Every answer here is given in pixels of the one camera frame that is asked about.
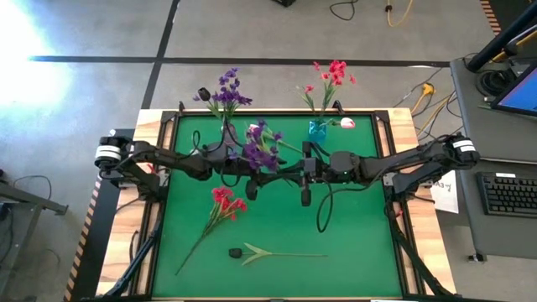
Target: blue vase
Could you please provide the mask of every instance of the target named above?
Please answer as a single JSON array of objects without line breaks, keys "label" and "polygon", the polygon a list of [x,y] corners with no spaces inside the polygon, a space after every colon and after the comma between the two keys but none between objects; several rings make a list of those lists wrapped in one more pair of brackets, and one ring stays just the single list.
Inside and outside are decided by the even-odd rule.
[{"label": "blue vase", "polygon": [[310,121],[310,142],[323,144],[326,141],[328,127],[323,121]]}]

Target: wooden table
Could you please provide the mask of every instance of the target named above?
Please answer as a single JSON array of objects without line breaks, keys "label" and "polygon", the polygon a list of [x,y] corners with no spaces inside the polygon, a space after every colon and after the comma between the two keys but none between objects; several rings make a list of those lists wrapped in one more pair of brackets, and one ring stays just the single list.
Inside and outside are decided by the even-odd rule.
[{"label": "wooden table", "polygon": [[[372,111],[374,109],[367,108],[346,110]],[[379,110],[388,111],[389,113],[391,130],[397,152],[414,148],[418,144],[414,131],[414,124],[408,108],[390,108]],[[134,140],[143,140],[151,144],[156,144],[160,128],[160,119],[163,111],[165,110],[140,111],[134,134]],[[164,136],[165,148],[168,147],[169,138],[170,131],[167,131]],[[386,146],[387,139],[384,131],[381,131],[381,139],[383,146]],[[138,193],[136,189],[122,190],[117,206],[124,205],[130,200],[135,199],[137,195]],[[430,191],[427,189],[420,189],[417,195],[430,198]],[[451,276],[450,265],[446,256],[446,250],[444,248],[434,205],[430,202],[416,199],[410,200],[408,204],[415,241],[420,257],[423,259],[433,275],[438,278],[441,284],[452,293],[455,293],[455,285]],[[138,201],[129,207],[123,208],[115,215],[111,236],[107,246],[106,257],[102,266],[101,277],[96,290],[97,294],[106,293],[116,283],[116,281],[121,277],[127,268],[129,264],[129,245],[131,242],[131,237],[133,233],[140,228],[143,208],[144,203],[142,201]],[[402,229],[404,228],[402,222],[399,223],[399,225]],[[143,264],[143,269],[147,268],[148,265],[149,257],[146,257]],[[410,291],[415,292],[413,269],[406,255],[404,255],[404,266],[409,280],[409,287],[411,288]],[[143,269],[141,278],[139,280],[140,285],[145,284],[147,281],[147,274],[143,273]],[[140,286],[139,288],[140,292],[143,292],[144,286]],[[66,292],[65,297],[69,298],[69,291]]]}]

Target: small glass vase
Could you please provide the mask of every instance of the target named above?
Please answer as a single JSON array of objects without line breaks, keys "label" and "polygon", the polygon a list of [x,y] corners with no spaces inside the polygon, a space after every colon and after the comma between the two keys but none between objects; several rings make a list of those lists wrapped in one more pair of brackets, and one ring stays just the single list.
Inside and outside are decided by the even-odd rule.
[{"label": "small glass vase", "polygon": [[227,125],[223,124],[220,131],[224,132],[224,144],[229,147],[237,146],[235,143],[238,142],[237,130],[232,123],[228,122]]},{"label": "small glass vase", "polygon": [[310,121],[308,134],[310,142],[323,144],[326,141],[328,125],[324,121]]}]

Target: black flower bud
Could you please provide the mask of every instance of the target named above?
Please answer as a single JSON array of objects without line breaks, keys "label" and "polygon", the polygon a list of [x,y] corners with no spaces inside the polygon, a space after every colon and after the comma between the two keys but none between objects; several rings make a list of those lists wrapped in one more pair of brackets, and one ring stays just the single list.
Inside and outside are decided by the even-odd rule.
[{"label": "black flower bud", "polygon": [[239,259],[242,257],[242,249],[240,248],[230,248],[229,249],[229,257]]},{"label": "black flower bud", "polygon": [[211,93],[205,87],[198,89],[198,95],[204,102],[207,102],[211,99]]}]

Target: monitor screen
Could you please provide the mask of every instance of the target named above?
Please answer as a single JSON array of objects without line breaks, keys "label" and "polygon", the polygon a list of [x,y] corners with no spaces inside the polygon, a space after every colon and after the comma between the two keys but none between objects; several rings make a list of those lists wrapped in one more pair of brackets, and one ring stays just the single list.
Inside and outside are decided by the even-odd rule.
[{"label": "monitor screen", "polygon": [[537,69],[533,69],[498,105],[537,112]]}]

